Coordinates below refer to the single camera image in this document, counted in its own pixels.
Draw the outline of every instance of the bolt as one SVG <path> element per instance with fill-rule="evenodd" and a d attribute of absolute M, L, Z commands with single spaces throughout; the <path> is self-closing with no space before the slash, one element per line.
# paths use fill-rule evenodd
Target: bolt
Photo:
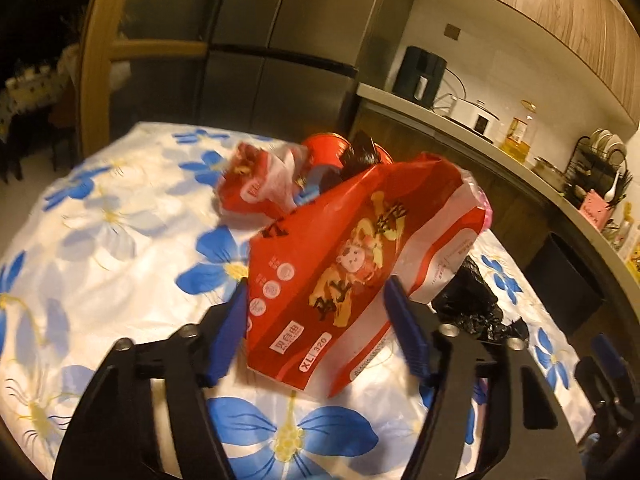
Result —
<path fill-rule="evenodd" d="M 460 329 L 455 325 L 443 323 L 438 327 L 438 332 L 447 337 L 456 337 L 460 334 Z"/>
<path fill-rule="evenodd" d="M 178 332 L 180 333 L 180 337 L 184 337 L 184 338 L 196 337 L 198 335 L 198 327 L 193 323 L 189 323 L 181 327 L 181 329 L 178 330 Z"/>
<path fill-rule="evenodd" d="M 123 337 L 116 341 L 116 344 L 113 346 L 117 351 L 129 350 L 133 347 L 133 341 L 128 337 Z"/>
<path fill-rule="evenodd" d="M 511 350 L 524 350 L 527 347 L 524 341 L 522 339 L 518 339 L 517 337 L 508 338 L 507 346 L 511 348 Z"/>

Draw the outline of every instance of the countertop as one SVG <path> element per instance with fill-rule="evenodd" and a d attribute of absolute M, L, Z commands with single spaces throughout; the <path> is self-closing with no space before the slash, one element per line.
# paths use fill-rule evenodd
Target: countertop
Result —
<path fill-rule="evenodd" d="M 419 123 L 425 124 L 435 130 L 466 144 L 471 149 L 499 164 L 513 176 L 517 177 L 527 187 L 532 188 L 542 195 L 549 202 L 554 204 L 566 218 L 584 235 L 593 246 L 593 249 L 600 255 L 604 263 L 618 281 L 631 304 L 636 317 L 640 320 L 640 286 L 636 283 L 631 273 L 620 260 L 616 251 L 609 245 L 600 232 L 591 225 L 586 218 L 555 189 L 535 173 L 525 168 L 509 155 L 502 152 L 496 146 L 472 133 L 471 131 L 452 123 L 448 119 L 435 114 L 434 112 L 415 105 L 401 97 L 385 92 L 373 86 L 360 84 L 356 91 L 357 95 L 369 103 L 378 105 L 388 110 L 393 110 L 406 117 L 412 118 Z"/>

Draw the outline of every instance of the cartoon pig face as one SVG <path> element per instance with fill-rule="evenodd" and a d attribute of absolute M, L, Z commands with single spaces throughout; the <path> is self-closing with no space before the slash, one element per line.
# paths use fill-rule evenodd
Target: cartoon pig face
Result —
<path fill-rule="evenodd" d="M 342 252 L 335 259 L 347 272 L 358 272 L 364 265 L 365 252 L 364 249 L 357 245 L 345 245 Z"/>

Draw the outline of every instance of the refrigerator door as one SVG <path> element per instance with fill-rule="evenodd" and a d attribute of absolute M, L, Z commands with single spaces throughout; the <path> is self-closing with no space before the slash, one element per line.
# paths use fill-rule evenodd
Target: refrigerator door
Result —
<path fill-rule="evenodd" d="M 293 142 L 319 132 L 344 132 L 355 86 L 353 78 L 329 70 L 267 59 L 251 131 Z"/>
<path fill-rule="evenodd" d="M 209 54 L 199 123 L 248 132 L 264 58 L 230 52 Z"/>
<path fill-rule="evenodd" d="M 281 0 L 223 0 L 210 42 L 266 48 Z"/>
<path fill-rule="evenodd" d="M 376 0 L 282 0 L 270 48 L 355 66 Z"/>

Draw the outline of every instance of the pink box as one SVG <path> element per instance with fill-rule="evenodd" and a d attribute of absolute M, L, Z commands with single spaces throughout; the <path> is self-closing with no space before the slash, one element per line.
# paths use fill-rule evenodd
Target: pink box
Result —
<path fill-rule="evenodd" d="M 580 214 L 593 224 L 598 231 L 602 231 L 612 211 L 613 208 L 609 208 L 609 204 L 593 189 L 587 193 L 582 206 L 580 206 Z"/>

